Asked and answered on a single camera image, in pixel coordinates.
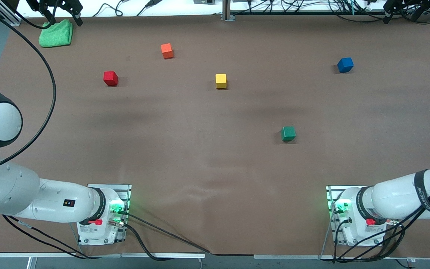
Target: yellow cube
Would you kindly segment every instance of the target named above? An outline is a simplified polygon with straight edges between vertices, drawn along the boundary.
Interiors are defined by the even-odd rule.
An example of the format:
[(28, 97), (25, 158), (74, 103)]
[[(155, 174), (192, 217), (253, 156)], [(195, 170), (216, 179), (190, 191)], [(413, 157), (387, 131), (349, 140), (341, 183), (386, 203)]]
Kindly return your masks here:
[(217, 89), (226, 89), (227, 88), (227, 75), (226, 74), (216, 74), (215, 75), (215, 84)]

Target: red cube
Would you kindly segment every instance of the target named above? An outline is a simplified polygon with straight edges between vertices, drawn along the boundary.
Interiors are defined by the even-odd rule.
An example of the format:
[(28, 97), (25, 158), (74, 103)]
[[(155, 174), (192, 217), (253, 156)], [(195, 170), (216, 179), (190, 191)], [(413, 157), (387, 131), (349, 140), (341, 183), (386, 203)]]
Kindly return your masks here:
[(104, 82), (106, 82), (107, 86), (117, 86), (117, 83), (119, 82), (119, 77), (114, 71), (105, 71)]
[(162, 49), (162, 56), (164, 59), (174, 58), (174, 51), (170, 43), (160, 45)]

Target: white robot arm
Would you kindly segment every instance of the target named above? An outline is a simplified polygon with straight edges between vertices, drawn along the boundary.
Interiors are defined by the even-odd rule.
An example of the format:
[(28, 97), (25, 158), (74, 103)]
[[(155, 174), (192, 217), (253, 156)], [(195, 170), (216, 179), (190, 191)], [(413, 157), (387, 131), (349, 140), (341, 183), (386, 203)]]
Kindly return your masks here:
[[(17, 106), (0, 94), (0, 147), (17, 139), (22, 116)], [(109, 188), (88, 188), (70, 182), (40, 179), (32, 170), (12, 162), (0, 166), (0, 214), (60, 223), (78, 223), (87, 245), (113, 243), (125, 204)]]
[[(398, 177), (369, 187), (346, 189), (332, 204), (340, 222), (348, 220), (343, 228), (347, 245), (386, 230), (386, 221), (399, 221), (420, 206), (426, 210), (420, 219), (430, 219), (430, 170)], [(372, 237), (358, 245), (376, 245), (384, 234)]]

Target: green cloth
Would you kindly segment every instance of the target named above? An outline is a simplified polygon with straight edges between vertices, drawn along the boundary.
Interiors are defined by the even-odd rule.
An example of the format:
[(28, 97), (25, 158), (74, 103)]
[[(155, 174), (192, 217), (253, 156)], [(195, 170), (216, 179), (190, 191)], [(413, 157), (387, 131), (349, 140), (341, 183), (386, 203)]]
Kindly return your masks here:
[(39, 36), (39, 45), (44, 48), (66, 46), (71, 44), (72, 40), (72, 23), (68, 19), (64, 19), (58, 22), (48, 29), (41, 31)]

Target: orange cube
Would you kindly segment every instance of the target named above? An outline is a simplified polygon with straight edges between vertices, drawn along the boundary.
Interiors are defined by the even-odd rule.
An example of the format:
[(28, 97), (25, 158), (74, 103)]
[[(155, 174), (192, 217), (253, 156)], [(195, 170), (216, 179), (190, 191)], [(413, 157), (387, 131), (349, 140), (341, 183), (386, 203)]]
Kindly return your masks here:
[(174, 58), (174, 51), (172, 50), (172, 45), (170, 43), (162, 44), (162, 55), (164, 59)]

